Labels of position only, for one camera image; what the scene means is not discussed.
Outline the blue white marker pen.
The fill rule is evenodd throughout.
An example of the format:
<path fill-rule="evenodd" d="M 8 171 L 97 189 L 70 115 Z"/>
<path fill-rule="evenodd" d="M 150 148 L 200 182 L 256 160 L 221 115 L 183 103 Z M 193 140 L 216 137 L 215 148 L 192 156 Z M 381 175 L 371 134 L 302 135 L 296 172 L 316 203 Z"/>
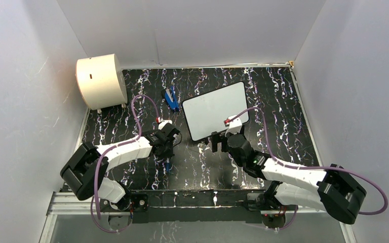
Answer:
<path fill-rule="evenodd" d="M 166 173 L 170 172 L 170 168 L 171 168 L 171 163 L 170 162 L 171 162 L 171 159 L 167 158 L 166 164 L 165 164 Z"/>

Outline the black framed whiteboard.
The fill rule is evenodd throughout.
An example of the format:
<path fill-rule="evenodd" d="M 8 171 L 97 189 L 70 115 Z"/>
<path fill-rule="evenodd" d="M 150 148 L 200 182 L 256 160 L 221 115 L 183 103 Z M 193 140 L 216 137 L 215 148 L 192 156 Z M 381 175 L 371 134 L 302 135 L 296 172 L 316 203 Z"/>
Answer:
<path fill-rule="evenodd" d="M 213 132 L 227 129 L 224 121 L 248 108 L 245 84 L 238 82 L 182 102 L 192 141 L 200 141 Z"/>

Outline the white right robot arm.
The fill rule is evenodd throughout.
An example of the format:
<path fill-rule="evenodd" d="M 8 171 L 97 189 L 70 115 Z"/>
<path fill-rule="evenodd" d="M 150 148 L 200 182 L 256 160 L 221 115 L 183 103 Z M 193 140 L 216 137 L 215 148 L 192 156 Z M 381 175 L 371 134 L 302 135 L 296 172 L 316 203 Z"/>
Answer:
<path fill-rule="evenodd" d="M 270 181 L 270 188 L 257 200 L 261 208 L 277 210 L 298 205 L 327 212 L 345 224 L 354 224 L 366 190 L 344 170 L 333 164 L 325 169 L 277 162 L 268 153 L 253 149 L 242 132 L 212 132 L 212 151 L 218 144 L 251 177 Z"/>

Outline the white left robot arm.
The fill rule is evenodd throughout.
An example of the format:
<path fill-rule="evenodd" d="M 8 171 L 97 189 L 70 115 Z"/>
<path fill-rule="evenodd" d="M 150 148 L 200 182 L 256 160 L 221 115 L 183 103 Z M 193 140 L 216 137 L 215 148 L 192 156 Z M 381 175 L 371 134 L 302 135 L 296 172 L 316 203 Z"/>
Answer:
<path fill-rule="evenodd" d="M 129 191 L 119 182 L 106 178 L 106 172 L 136 159 L 173 157 L 173 143 L 178 135 L 180 131 L 170 120 L 165 120 L 158 129 L 143 132 L 136 141 L 98 146 L 83 143 L 64 165 L 60 176 L 78 200 L 97 195 L 124 211 L 131 204 Z"/>

